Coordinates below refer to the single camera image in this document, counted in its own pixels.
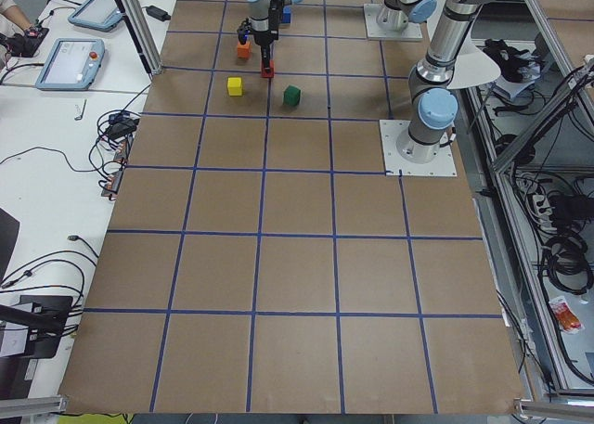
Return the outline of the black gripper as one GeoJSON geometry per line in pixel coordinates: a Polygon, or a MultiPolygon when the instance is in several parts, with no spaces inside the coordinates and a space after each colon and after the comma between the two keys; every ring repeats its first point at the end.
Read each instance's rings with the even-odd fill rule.
{"type": "Polygon", "coordinates": [[[252,36],[255,43],[261,47],[261,63],[267,64],[271,60],[271,45],[278,39],[278,30],[259,30],[253,25],[252,36]]]}

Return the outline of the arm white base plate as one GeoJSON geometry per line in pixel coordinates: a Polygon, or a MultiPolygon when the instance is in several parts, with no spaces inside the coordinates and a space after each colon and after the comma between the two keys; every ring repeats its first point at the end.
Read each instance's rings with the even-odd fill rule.
{"type": "Polygon", "coordinates": [[[420,25],[410,22],[402,11],[384,4],[364,4],[363,11],[370,40],[420,42],[423,39],[420,25]]]}
{"type": "Polygon", "coordinates": [[[447,134],[423,146],[408,134],[409,120],[380,120],[384,170],[393,176],[456,177],[457,170],[447,134]]]}

